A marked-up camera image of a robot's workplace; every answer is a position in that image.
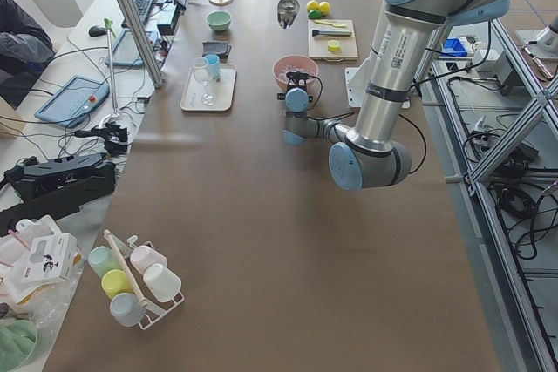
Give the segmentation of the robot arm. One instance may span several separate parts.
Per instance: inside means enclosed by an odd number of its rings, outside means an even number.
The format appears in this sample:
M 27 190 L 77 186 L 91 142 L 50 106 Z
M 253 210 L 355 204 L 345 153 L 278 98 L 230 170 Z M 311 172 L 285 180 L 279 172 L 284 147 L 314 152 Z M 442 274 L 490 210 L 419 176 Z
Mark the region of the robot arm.
M 392 186 L 411 170 L 410 153 L 391 140 L 403 103 L 431 34 L 448 24 L 459 26 L 492 21 L 505 15 L 511 0 L 384 0 L 371 56 L 358 68 L 367 79 L 357 122 L 349 127 L 334 118 L 308 115 L 309 98 L 299 88 L 289 88 L 284 142 L 303 143 L 324 137 L 331 177 L 344 190 Z

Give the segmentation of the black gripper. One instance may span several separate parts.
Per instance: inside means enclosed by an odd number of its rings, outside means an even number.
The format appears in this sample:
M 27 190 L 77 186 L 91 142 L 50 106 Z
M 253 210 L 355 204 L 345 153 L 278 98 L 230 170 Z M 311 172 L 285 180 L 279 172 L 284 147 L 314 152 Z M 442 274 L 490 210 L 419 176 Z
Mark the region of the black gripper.
M 292 73 L 290 75 L 292 75 L 294 78 L 290 80 L 287 84 L 281 82 L 276 77 L 276 82 L 279 85 L 279 87 L 282 89 L 282 91 L 276 95 L 277 98 L 285 98 L 286 93 L 289 90 L 294 88 L 300 88 L 304 91 L 308 91 L 310 86 L 315 81 L 315 76 L 311 76 L 305 73 Z

